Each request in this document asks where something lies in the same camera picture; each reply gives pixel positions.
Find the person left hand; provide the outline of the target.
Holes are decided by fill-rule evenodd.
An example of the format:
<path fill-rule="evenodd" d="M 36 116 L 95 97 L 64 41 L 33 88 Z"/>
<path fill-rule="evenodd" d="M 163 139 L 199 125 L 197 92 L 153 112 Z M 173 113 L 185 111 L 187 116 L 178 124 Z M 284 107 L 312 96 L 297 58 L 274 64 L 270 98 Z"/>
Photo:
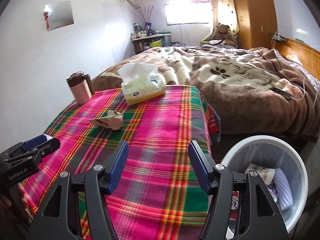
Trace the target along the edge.
<path fill-rule="evenodd" d="M 1 186 L 1 213 L 10 213 L 21 224 L 22 228 L 29 228 L 29 218 L 26 212 L 27 198 L 21 183 L 12 187 Z"/>

